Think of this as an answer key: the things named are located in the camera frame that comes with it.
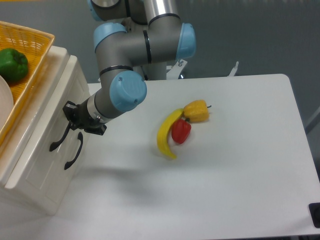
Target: blue joint cap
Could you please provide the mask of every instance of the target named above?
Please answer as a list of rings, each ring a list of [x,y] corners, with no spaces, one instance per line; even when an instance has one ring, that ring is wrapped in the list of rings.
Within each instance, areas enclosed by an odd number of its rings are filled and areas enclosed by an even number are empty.
[[[89,6],[89,9],[90,9],[90,12],[91,12],[91,15],[92,15],[93,19],[96,20],[96,21],[102,21],[102,19],[98,16],[98,14],[96,13],[94,7],[92,6],[91,0],[87,0],[87,3],[88,3],[88,6]]]
[[[192,57],[196,53],[196,34],[190,23],[182,23],[175,60]]]
[[[127,32],[126,28],[120,23],[107,22],[98,26],[93,33],[94,52],[96,48],[105,38],[117,32]]]
[[[135,71],[118,73],[110,85],[110,99],[120,112],[128,112],[142,103],[147,96],[147,85]]]

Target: gray wall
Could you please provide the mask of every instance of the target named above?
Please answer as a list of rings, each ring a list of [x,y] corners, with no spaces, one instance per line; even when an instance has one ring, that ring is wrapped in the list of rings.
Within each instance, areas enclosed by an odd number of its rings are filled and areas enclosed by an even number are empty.
[[[319,0],[177,0],[183,22],[193,24],[197,52],[187,78],[239,75],[289,76],[303,122],[320,106]],[[98,79],[93,51],[95,22],[87,0],[1,2],[0,20],[56,36],[55,45],[79,58],[89,83]],[[320,129],[313,132],[320,136]],[[312,137],[311,150],[319,137]]]

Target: red bell pepper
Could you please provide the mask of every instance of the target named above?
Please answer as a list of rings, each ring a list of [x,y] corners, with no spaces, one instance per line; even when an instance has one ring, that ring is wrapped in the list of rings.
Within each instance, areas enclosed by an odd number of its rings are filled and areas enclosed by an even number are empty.
[[[188,138],[191,131],[191,124],[183,119],[175,121],[172,125],[171,136],[172,139],[178,143],[183,144]]]

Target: black drawer handle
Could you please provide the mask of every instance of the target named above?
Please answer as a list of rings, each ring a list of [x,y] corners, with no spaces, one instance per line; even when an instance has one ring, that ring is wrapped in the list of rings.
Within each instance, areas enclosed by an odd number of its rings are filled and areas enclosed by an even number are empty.
[[[71,122],[69,121],[68,126],[66,126],[66,129],[64,130],[63,136],[61,137],[61,139],[59,141],[55,141],[53,143],[51,143],[49,151],[52,152],[53,150],[55,150],[56,148],[58,148],[60,146],[60,144],[63,143],[63,141],[66,139],[69,130],[71,128]]]
[[[64,170],[67,170],[68,168],[70,168],[77,160],[77,158],[80,155],[81,149],[82,149],[82,145],[84,144],[84,136],[82,135],[81,132],[78,133],[78,139],[80,140],[80,147],[78,149],[78,151],[76,152],[76,155],[74,157],[74,159],[72,161],[67,161],[64,165]]]

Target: white plate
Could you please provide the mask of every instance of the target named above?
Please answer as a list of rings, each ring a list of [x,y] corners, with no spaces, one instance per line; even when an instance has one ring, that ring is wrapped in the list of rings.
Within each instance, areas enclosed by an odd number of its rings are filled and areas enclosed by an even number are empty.
[[[14,97],[7,82],[0,76],[0,129],[5,125],[12,109],[14,108]]]

